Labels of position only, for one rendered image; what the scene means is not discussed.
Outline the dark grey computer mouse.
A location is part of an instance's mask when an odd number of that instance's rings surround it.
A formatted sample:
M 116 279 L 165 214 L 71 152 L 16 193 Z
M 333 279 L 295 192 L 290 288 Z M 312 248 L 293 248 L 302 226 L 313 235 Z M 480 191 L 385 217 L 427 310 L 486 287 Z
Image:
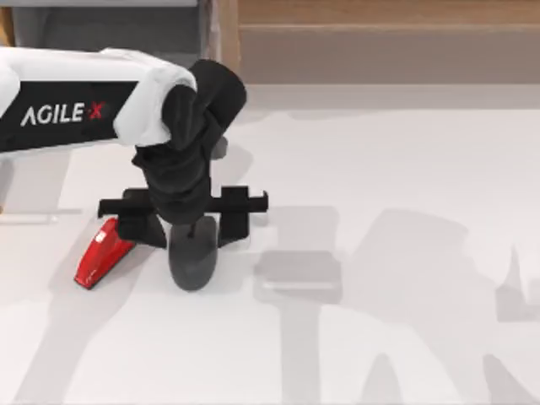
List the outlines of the dark grey computer mouse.
M 217 265 L 215 218 L 203 216 L 194 224 L 173 225 L 169 242 L 168 261 L 175 285 L 187 292 L 204 289 Z

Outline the red stapler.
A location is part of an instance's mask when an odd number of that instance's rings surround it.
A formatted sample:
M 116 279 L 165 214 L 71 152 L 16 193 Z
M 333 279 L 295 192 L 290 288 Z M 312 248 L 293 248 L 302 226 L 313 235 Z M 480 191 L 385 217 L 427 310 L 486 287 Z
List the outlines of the red stapler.
M 91 290 L 129 253 L 135 243 L 123 240 L 116 218 L 107 219 L 96 231 L 82 255 L 73 277 L 76 284 Z

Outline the grey cabinet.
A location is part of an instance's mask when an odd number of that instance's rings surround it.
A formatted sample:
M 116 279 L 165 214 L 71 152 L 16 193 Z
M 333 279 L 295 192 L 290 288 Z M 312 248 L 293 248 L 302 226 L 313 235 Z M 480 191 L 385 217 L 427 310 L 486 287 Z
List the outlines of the grey cabinet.
M 0 46 L 196 57 L 212 12 L 212 0 L 0 0 Z

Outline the wooden cupboard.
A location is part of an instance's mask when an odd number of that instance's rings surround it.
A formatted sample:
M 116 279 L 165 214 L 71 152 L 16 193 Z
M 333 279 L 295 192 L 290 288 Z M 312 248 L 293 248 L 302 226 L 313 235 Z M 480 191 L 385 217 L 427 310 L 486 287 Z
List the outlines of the wooden cupboard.
M 251 84 L 540 84 L 540 0 L 209 0 Z

